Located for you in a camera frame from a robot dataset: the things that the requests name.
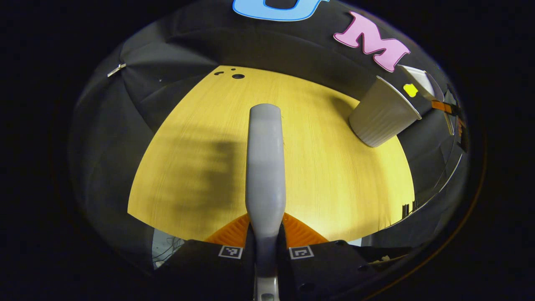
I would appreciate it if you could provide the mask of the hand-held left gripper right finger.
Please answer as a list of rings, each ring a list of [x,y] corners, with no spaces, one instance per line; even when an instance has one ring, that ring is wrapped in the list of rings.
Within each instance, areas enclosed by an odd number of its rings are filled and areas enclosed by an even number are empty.
[[[344,240],[328,241],[287,213],[277,242],[282,301],[332,301],[378,274],[354,246]]]

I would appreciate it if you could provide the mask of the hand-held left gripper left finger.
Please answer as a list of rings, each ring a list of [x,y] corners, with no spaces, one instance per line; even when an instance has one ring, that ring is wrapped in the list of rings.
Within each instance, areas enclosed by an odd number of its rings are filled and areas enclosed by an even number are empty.
[[[244,214],[206,240],[187,240],[162,265],[170,299],[253,299],[255,236]]]

